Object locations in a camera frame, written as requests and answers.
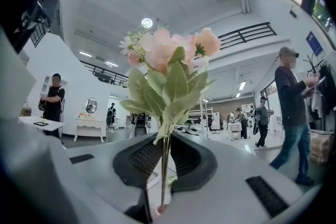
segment round ceiling lamp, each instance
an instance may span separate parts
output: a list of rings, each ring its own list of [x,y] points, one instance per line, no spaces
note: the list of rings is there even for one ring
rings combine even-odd
[[[153,21],[149,18],[143,18],[141,21],[141,25],[144,28],[151,28],[153,26]]]

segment black railing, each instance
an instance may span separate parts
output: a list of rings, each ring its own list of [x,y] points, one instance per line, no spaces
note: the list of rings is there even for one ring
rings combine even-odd
[[[43,24],[39,23],[36,25],[34,32],[30,36],[35,47],[38,45],[40,40],[44,37],[46,32],[47,32],[46,27]]]
[[[274,32],[274,30],[271,28],[271,25],[269,22],[257,24],[257,25],[251,25],[248,27],[244,27],[229,33],[226,33],[224,35],[219,36],[218,38],[221,41],[221,50],[241,44],[241,43],[247,43],[254,39],[259,39],[263,37],[269,37],[269,36],[276,36],[277,34]]]
[[[128,77],[115,73],[113,71],[107,70],[105,68],[97,67],[88,62],[81,61],[85,67],[88,68],[93,75],[95,75],[100,81],[106,82],[108,84],[123,86],[127,81]]]

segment white vanity table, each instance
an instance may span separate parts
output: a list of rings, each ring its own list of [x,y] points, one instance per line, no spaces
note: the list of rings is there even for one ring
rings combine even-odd
[[[93,116],[80,116],[76,118],[75,126],[75,139],[77,140],[78,135],[82,136],[100,136],[101,142],[103,143],[103,135],[105,133],[105,124],[103,120],[97,119]],[[99,132],[91,130],[92,128],[100,129]]]

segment ceiling light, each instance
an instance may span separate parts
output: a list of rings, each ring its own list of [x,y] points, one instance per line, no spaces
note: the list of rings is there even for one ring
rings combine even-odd
[[[111,63],[111,62],[105,62],[108,66],[114,66],[114,67],[118,67],[115,63]]]
[[[83,55],[85,55],[85,56],[88,56],[88,57],[92,57],[91,55],[89,55],[89,54],[86,54],[85,52],[79,52],[80,54],[83,54]]]
[[[151,28],[153,26],[153,21],[149,18],[143,18],[141,21],[141,25],[144,28]]]
[[[240,90],[240,91],[244,88],[245,84],[246,84],[246,81],[243,81],[243,82],[240,84],[240,87],[239,87],[239,90]]]

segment white flower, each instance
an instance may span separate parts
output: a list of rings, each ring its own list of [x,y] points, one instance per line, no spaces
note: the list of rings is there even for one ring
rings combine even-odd
[[[119,48],[123,48],[121,51],[122,54],[128,54],[132,49],[133,45],[129,37],[124,37],[125,41],[120,41]]]

